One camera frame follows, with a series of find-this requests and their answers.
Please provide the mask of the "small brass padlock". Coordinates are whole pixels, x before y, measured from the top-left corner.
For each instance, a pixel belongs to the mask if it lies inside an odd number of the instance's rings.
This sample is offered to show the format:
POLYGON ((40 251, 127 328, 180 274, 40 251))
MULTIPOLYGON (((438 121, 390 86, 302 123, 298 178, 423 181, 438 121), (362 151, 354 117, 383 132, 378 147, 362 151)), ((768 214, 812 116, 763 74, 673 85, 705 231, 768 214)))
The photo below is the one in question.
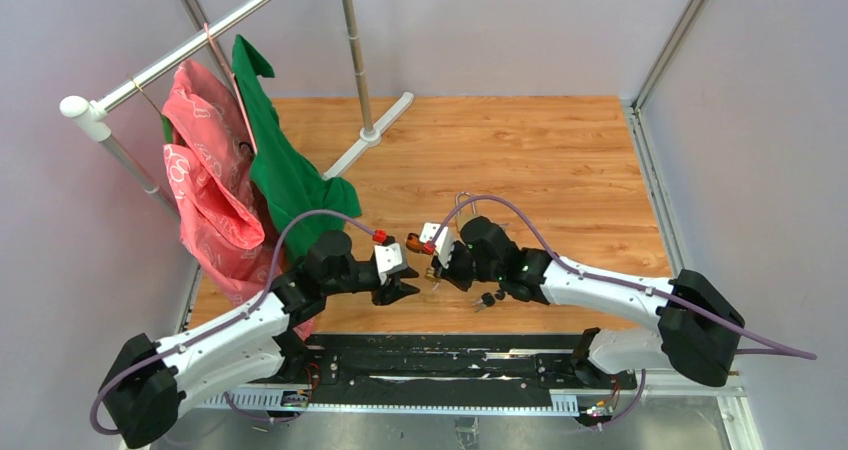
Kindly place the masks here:
POLYGON ((441 270, 435 268, 428 268, 425 271, 424 278, 429 282, 433 283, 435 286, 437 286, 442 280, 441 270))

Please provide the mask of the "orange black Opel padlock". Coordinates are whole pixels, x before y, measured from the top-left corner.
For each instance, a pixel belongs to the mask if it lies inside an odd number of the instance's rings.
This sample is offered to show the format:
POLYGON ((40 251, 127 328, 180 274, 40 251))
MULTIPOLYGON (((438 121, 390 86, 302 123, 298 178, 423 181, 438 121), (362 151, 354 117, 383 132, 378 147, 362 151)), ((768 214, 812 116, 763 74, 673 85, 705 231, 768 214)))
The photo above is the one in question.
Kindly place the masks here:
POLYGON ((406 248, 416 254, 422 254, 424 252, 424 243, 421 241, 420 236, 417 233, 410 232, 405 241, 406 248))

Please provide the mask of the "black-headed key bunch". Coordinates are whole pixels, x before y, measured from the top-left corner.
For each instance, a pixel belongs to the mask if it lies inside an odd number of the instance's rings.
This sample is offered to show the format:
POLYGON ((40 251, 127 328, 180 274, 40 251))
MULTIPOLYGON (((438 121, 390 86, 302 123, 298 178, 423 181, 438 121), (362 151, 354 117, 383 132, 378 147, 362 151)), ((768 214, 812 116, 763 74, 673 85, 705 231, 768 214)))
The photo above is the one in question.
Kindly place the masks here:
POLYGON ((477 313, 496 305, 498 302, 503 301, 505 297, 506 292, 503 290, 497 290, 494 293, 486 292, 482 294, 481 297, 471 305, 471 307, 474 309, 474 312, 477 313))

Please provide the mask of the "large brass padlock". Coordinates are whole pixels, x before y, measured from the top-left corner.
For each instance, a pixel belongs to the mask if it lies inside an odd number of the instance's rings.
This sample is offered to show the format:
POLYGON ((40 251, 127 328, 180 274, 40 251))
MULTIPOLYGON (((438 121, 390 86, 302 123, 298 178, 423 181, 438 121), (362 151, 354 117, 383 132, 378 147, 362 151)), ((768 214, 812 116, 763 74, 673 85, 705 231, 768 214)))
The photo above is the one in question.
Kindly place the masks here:
POLYGON ((455 204, 460 207, 454 217, 456 230, 458 232, 460 232, 469 221, 479 216, 479 212, 477 211, 476 207, 476 202, 470 202, 470 200, 472 200, 474 197, 474 194, 467 191, 461 191, 455 196, 455 204))

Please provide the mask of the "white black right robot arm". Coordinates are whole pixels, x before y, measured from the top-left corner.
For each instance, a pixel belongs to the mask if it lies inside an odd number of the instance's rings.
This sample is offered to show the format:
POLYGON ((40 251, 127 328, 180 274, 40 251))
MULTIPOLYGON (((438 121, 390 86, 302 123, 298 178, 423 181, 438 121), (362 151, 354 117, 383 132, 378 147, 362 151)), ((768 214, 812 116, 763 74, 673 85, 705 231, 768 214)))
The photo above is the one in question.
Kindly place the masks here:
POLYGON ((435 222, 423 225, 423 248, 432 251, 436 277, 467 291, 494 283, 483 306, 505 297, 542 305, 579 306, 634 323, 630 330, 590 328, 571 358, 571 373, 596 387, 625 370, 671 369, 708 387, 722 387, 731 372, 744 327, 739 312, 701 273, 675 277, 623 274, 580 264, 545 249, 521 248, 483 216, 458 234, 435 222))

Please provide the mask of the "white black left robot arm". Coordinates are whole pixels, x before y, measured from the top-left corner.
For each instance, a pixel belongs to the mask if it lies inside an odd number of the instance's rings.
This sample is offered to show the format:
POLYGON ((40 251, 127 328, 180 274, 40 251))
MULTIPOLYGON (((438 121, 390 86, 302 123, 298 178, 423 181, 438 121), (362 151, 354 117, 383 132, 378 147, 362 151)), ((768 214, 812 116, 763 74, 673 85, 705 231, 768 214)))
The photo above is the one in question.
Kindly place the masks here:
POLYGON ((328 297, 367 292, 376 306, 419 293, 411 284, 406 248, 377 235, 367 260, 352 254, 343 231, 322 234, 306 254, 277 276, 267 293, 200 327, 151 340, 128 339, 98 391, 130 449, 164 436, 190 410, 242 384, 276 376, 283 383, 305 373, 308 350, 296 327, 322 312, 328 297))

